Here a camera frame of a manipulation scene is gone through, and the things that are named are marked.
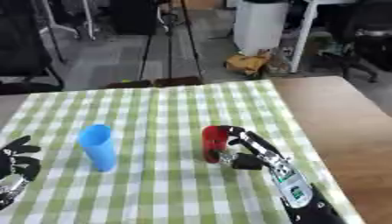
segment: table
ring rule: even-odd
[[[200,158],[202,127],[222,123],[255,130],[294,156],[348,223],[362,223],[268,81],[32,94],[21,107],[0,144],[32,134],[45,149],[35,155],[43,168],[0,213],[2,223],[287,223],[268,175]],[[75,144],[90,123],[113,129],[121,156],[112,172],[92,170]]]
[[[317,17],[317,7],[319,5],[327,4],[352,4],[356,0],[305,0],[308,3],[304,13],[304,19],[301,24],[301,30],[293,53],[293,58],[290,64],[290,72],[296,73],[301,60],[302,53],[304,52],[306,40],[309,36],[309,31],[312,28],[313,19]]]
[[[318,154],[369,224],[392,214],[392,120],[340,77],[274,80]]]

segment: wooden table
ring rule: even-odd
[[[388,223],[392,119],[340,77],[273,82],[365,221]],[[25,97],[0,97],[0,127]]]

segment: trash bin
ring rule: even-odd
[[[279,45],[289,3],[282,0],[240,0],[234,24],[234,42],[242,54]]]

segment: black bag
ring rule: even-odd
[[[117,34],[155,34],[157,26],[155,0],[111,0],[110,14]]]

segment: chair leg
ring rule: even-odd
[[[352,65],[350,65],[352,68],[356,68],[358,70],[364,71],[368,74],[370,74],[370,78],[368,79],[368,82],[377,82],[377,78],[378,78],[378,73],[373,71],[371,68],[362,65],[360,63],[353,63]]]
[[[59,77],[56,70],[54,70],[53,66],[49,65],[46,69],[53,75],[54,79],[56,79],[56,81],[59,83],[59,88],[63,90],[65,86],[64,81],[61,79],[61,77]]]
[[[350,73],[349,73],[350,66],[348,66],[347,64],[341,64],[340,67],[341,67],[343,79],[349,81],[350,80]]]

